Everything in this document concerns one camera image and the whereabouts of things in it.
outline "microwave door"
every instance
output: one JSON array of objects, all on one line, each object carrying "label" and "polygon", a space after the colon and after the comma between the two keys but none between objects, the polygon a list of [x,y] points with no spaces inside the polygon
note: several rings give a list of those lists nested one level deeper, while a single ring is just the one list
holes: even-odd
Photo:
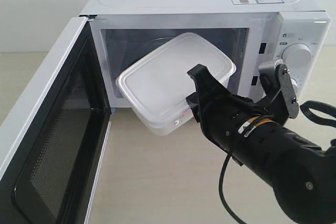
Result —
[{"label": "microwave door", "polygon": [[84,223],[109,118],[89,23],[73,18],[0,129],[0,223]]}]

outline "table surface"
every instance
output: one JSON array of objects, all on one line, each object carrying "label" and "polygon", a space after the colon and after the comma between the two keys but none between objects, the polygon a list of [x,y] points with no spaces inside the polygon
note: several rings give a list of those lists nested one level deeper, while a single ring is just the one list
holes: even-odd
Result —
[{"label": "table surface", "polygon": [[[0,54],[0,124],[46,54]],[[324,47],[300,102],[336,105],[336,47]],[[153,135],[130,109],[111,117],[106,152],[89,223],[236,223],[218,196],[225,153],[210,143],[194,120],[165,137]],[[302,114],[286,127],[329,146],[335,130]],[[224,193],[248,224],[293,223],[272,189],[246,167],[230,162]]]}]

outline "black cable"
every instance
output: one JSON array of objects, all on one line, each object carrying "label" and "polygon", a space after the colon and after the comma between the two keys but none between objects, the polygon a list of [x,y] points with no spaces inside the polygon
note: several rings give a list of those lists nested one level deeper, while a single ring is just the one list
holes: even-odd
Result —
[{"label": "black cable", "polygon": [[316,102],[316,101],[307,101],[304,104],[300,106],[300,109],[302,113],[312,122],[320,125],[325,125],[325,126],[331,126],[336,128],[336,120],[332,119],[326,119],[322,118],[318,115],[315,115],[313,112],[311,112],[310,109],[320,111],[322,113],[325,113],[327,115],[330,115],[334,118],[336,118],[336,108],[323,103],[323,102]]},{"label": "black cable", "polygon": [[224,182],[224,175],[225,175],[225,172],[226,172],[226,168],[227,168],[227,165],[230,161],[230,158],[232,157],[232,154],[233,154],[233,151],[234,151],[234,148],[235,146],[244,138],[244,135],[249,132],[257,123],[259,123],[262,119],[265,119],[265,118],[271,118],[272,116],[271,115],[261,115],[260,117],[258,117],[257,119],[255,119],[253,122],[251,122],[244,130],[243,132],[241,133],[241,137],[240,139],[238,139],[237,141],[235,141],[234,143],[230,143],[230,148],[229,148],[229,151],[228,151],[228,154],[224,160],[224,163],[223,163],[223,167],[222,167],[222,170],[221,170],[221,174],[219,176],[219,187],[218,187],[218,191],[219,191],[219,197],[220,197],[220,200],[225,208],[225,210],[231,215],[232,218],[235,219],[235,221],[237,221],[239,224],[246,224],[246,222],[244,222],[242,219],[240,219],[233,211],[232,209],[230,208],[230,206],[228,205],[226,199],[225,199],[225,196],[224,196],[224,192],[223,192],[223,182]]}]

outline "control panel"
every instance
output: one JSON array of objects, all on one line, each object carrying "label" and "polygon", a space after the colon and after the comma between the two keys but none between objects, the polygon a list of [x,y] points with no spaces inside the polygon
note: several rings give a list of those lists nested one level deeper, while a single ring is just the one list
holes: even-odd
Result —
[{"label": "control panel", "polygon": [[294,90],[300,97],[320,52],[330,25],[325,12],[279,13],[273,32],[273,56],[283,59],[289,68]]}]

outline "container lid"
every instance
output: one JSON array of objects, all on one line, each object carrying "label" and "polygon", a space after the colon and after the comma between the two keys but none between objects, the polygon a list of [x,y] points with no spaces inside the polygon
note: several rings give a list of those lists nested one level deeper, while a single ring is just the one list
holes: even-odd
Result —
[{"label": "container lid", "polygon": [[189,109],[186,97],[195,92],[187,72],[202,64],[224,83],[236,66],[218,48],[194,33],[181,34],[121,73],[117,86],[131,106],[158,128]]}]

